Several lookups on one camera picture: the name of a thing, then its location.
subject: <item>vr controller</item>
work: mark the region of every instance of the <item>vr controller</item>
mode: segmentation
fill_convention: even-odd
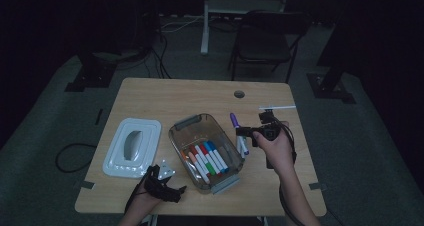
[[[125,205],[125,213],[128,211],[134,197],[138,194],[138,189],[144,182],[144,188],[146,191],[155,198],[162,199],[165,202],[175,202],[178,203],[181,199],[181,195],[185,192],[187,186],[181,187],[179,189],[173,189],[166,185],[166,183],[171,179],[175,171],[170,172],[170,168],[164,162],[161,166],[149,166],[146,174],[144,174],[140,183],[134,188],[131,193],[130,198]]]
[[[257,127],[257,128],[238,127],[236,128],[236,135],[250,137],[252,139],[252,146],[258,147],[258,142],[256,141],[255,137],[253,137],[254,131],[261,133],[267,140],[273,141],[274,139],[278,137],[281,130],[283,130],[286,133],[287,137],[289,138],[289,141],[292,147],[293,162],[295,162],[297,153],[294,149],[294,139],[290,129],[284,124],[282,124],[277,118],[275,118],[272,110],[265,110],[265,112],[260,113],[259,119],[261,120],[261,123],[262,123],[261,127]],[[266,159],[266,166],[269,169],[274,168],[271,165],[271,163],[268,161],[268,159]]]

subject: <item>white lid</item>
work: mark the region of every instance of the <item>white lid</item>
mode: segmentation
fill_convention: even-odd
[[[124,119],[113,137],[103,171],[110,176],[141,178],[153,163],[160,132],[157,120]]]

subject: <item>blue marker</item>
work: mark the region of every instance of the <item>blue marker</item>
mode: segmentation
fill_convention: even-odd
[[[207,142],[209,148],[211,148],[212,152],[215,154],[216,158],[218,159],[219,163],[224,168],[225,172],[228,172],[230,169],[228,168],[227,164],[225,163],[224,159],[222,159],[221,155],[219,154],[218,150],[215,147],[215,144],[212,141]]]

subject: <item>forearm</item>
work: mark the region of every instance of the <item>forearm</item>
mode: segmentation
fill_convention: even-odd
[[[158,204],[157,200],[152,200],[150,195],[137,195],[125,213],[119,226],[137,226]]]
[[[306,200],[293,165],[286,165],[278,173],[281,183],[281,192],[292,214],[304,225],[320,225]]]

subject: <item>marker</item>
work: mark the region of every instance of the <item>marker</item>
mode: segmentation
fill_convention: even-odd
[[[207,184],[210,184],[210,181],[209,181],[208,177],[206,176],[206,174],[203,171],[202,167],[200,166],[199,162],[197,162],[196,157],[194,157],[194,155],[191,152],[188,152],[188,156],[190,157],[191,161],[194,163],[194,166],[196,166],[197,171],[199,171],[199,173],[202,176],[203,180],[205,180],[205,182]]]
[[[216,166],[218,167],[219,171],[221,173],[225,173],[225,168],[222,166],[221,162],[218,160],[216,155],[214,154],[213,150],[209,146],[208,142],[203,142],[203,145],[205,146],[206,150],[208,151],[209,155],[212,157],[212,160],[215,162]]]
[[[196,151],[196,149],[194,148],[193,145],[190,145],[190,151],[193,154],[193,156],[196,157],[197,161],[199,162],[200,167],[202,167],[203,172],[205,172],[205,174],[210,177],[211,174],[209,173],[209,170],[206,168],[206,165],[204,164],[202,158],[200,158],[199,153]]]
[[[185,155],[184,151],[183,150],[180,150],[180,154],[181,154],[181,156],[183,156],[183,159],[186,162],[186,164],[187,164],[188,168],[190,169],[191,173],[194,175],[194,177],[196,177],[196,173],[193,171],[192,166],[188,162],[188,157]]]
[[[236,115],[233,113],[230,113],[231,122],[233,123],[234,128],[239,128],[240,125],[237,122]],[[237,136],[237,150],[241,154],[241,151],[243,151],[244,155],[249,155],[249,150],[247,149],[246,142],[244,141],[243,136]]]
[[[219,154],[218,150],[215,147],[215,144],[212,141],[208,141],[208,145],[209,145],[209,147],[211,147],[213,153],[218,158],[218,160],[221,163],[222,167],[224,167],[225,172],[228,172],[230,169],[228,168],[228,166],[225,163],[224,159],[222,159],[221,155]]]
[[[215,175],[216,172],[213,169],[211,163],[209,163],[209,160],[206,158],[206,156],[203,154],[202,150],[200,149],[199,145],[194,146],[194,148],[197,150],[197,152],[200,155],[200,158],[203,160],[203,162],[206,165],[206,168],[209,170],[209,173],[211,173],[211,175]]]
[[[205,146],[203,144],[200,144],[199,146],[200,150],[202,150],[202,153],[206,156],[209,163],[212,165],[213,170],[218,174],[218,176],[221,176],[221,170],[216,166],[215,162],[213,161],[212,157],[209,155],[208,150],[206,150]]]

